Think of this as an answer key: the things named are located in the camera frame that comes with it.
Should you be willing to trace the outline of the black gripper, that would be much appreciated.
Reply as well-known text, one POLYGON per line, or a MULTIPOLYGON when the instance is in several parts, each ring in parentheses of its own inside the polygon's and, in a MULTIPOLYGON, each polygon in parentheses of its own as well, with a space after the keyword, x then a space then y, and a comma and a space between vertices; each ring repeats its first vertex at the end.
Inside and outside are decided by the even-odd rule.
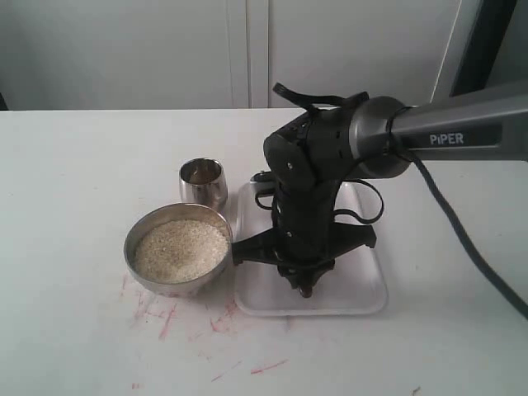
POLYGON ((376 245, 372 220, 339 223, 337 193, 354 165, 348 115, 302 115, 264 141, 266 162, 275 176, 272 226, 233 244, 233 261, 276 266, 292 289, 314 288, 332 271, 337 257, 376 245))

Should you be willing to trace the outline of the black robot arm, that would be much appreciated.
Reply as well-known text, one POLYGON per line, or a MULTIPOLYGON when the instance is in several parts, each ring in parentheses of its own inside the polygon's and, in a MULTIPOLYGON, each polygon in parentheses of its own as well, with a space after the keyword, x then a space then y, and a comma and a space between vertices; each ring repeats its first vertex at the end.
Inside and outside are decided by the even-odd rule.
POLYGON ((236 242, 233 260, 276 266, 304 296, 336 259, 376 243, 372 221, 341 221, 344 182, 401 175, 416 160, 526 160, 527 85, 508 83, 422 106, 392 97, 310 96, 274 91, 302 114, 270 134, 272 226, 236 242))

